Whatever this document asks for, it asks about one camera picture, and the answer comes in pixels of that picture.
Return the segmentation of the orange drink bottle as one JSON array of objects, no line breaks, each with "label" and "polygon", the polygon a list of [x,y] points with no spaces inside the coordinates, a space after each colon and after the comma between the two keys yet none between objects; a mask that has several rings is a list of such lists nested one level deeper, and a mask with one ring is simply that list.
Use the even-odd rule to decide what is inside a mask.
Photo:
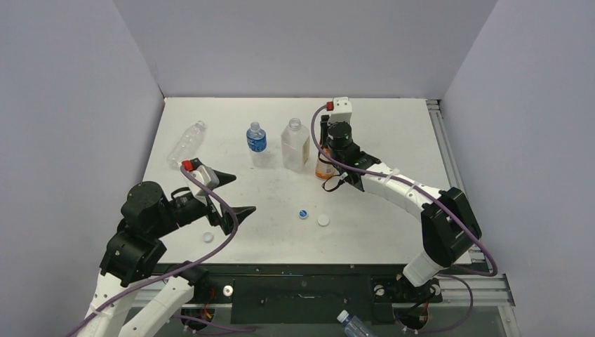
[{"label": "orange drink bottle", "polygon": [[335,167],[319,153],[315,167],[315,175],[320,179],[329,179],[337,173]]}]

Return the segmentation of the large clear bottle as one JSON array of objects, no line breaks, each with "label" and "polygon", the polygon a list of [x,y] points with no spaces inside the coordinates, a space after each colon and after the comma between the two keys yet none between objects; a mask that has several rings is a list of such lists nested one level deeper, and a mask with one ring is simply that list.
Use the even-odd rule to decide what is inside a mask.
[{"label": "large clear bottle", "polygon": [[302,173],[310,155],[310,132],[298,118],[289,120],[281,134],[281,153],[286,169]]}]

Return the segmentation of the clear bottle blue label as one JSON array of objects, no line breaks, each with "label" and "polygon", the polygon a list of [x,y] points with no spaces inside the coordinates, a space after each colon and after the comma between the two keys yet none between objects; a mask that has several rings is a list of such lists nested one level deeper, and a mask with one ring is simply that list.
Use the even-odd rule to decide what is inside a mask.
[{"label": "clear bottle blue label", "polygon": [[263,167],[266,163],[267,134],[257,121],[253,121],[246,131],[246,142],[252,163]]}]

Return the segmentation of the clear bottle blue-white cap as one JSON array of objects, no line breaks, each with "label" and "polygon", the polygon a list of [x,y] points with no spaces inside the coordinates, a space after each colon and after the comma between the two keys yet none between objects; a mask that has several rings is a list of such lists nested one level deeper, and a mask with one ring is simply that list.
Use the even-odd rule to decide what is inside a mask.
[{"label": "clear bottle blue-white cap", "polygon": [[187,128],[167,156],[167,163],[176,169],[184,160],[189,160],[199,150],[206,137],[206,124],[199,120]]}]

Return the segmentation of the white wide bottle cap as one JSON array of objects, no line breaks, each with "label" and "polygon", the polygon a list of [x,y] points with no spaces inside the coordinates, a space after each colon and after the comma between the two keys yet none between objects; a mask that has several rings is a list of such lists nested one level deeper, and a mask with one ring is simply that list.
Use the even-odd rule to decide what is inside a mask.
[{"label": "white wide bottle cap", "polygon": [[317,218],[317,223],[321,227],[326,227],[330,224],[330,218],[325,214],[321,214]]}]

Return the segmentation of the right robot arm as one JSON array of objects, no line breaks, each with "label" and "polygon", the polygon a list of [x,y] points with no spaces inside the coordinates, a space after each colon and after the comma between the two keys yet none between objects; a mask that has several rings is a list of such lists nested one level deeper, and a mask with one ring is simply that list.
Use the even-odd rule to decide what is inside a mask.
[{"label": "right robot arm", "polygon": [[400,297],[416,298],[430,279],[450,268],[481,238],[481,228],[462,190],[440,190],[389,168],[353,141],[349,122],[323,115],[321,146],[328,150],[327,160],[337,169],[340,183],[382,197],[421,223],[423,249],[395,282]]}]

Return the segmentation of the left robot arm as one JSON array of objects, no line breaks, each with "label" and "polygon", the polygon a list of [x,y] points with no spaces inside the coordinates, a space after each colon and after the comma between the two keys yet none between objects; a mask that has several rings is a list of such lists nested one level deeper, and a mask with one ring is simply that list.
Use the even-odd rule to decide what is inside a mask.
[{"label": "left robot arm", "polygon": [[[256,208],[231,207],[214,193],[235,181],[234,175],[190,161],[179,170],[187,182],[180,197],[167,197],[154,181],[129,191],[123,218],[102,257],[88,312],[69,336],[155,336],[184,304],[207,297],[210,284],[202,262],[225,248]],[[204,257],[152,278],[166,252],[162,237],[200,218],[219,227],[226,240]]]}]

